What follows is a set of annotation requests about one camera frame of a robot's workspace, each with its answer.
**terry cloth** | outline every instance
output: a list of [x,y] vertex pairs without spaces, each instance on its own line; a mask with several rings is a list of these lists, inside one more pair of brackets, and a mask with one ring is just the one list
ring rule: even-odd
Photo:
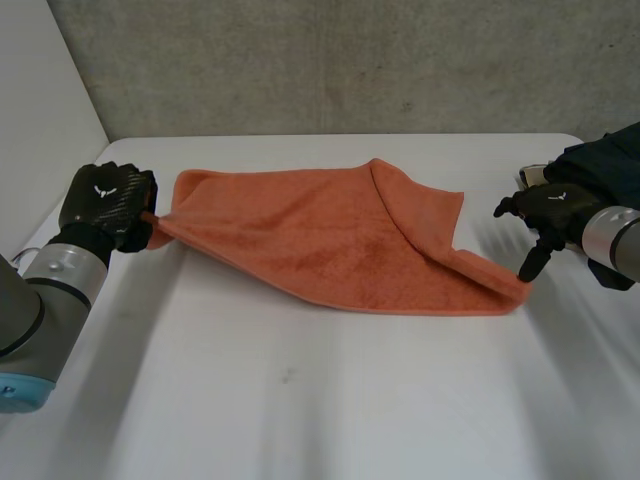
[[530,287],[452,240],[464,195],[374,159],[350,169],[182,172],[149,248],[172,238],[311,303],[500,315]]

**table surface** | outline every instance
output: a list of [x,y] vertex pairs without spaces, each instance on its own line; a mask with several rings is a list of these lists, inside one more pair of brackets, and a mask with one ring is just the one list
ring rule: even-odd
[[[566,135],[128,139],[99,162],[351,167],[373,157],[464,191],[454,246],[517,268],[533,235],[492,211]],[[56,231],[57,210],[29,245]],[[2,479],[631,479],[640,467],[637,292],[555,255],[503,317],[306,304],[178,242],[115,255],[49,403],[0,423]]]

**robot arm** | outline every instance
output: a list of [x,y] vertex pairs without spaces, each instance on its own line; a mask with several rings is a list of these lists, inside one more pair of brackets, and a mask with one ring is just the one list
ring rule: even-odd
[[582,233],[584,253],[595,262],[640,282],[640,212],[607,207],[597,212]]
[[87,165],[71,184],[60,234],[23,277],[0,257],[0,413],[46,402],[106,279],[113,250],[144,249],[157,186],[132,165]]

